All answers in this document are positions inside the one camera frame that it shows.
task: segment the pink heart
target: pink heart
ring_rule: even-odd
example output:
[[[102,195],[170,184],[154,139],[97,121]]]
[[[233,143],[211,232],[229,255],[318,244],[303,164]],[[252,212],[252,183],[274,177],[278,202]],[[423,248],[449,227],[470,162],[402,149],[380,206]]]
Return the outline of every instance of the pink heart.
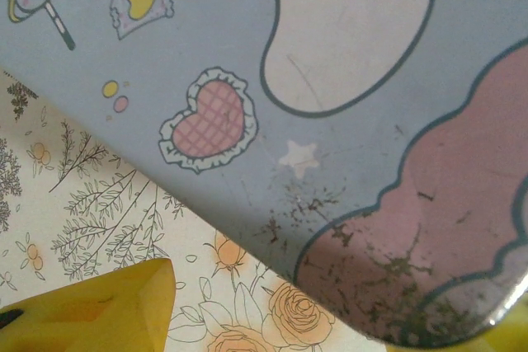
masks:
[[[211,157],[235,146],[243,136],[242,100],[228,83],[205,84],[196,96],[196,113],[180,121],[172,133],[174,146],[189,157]]]

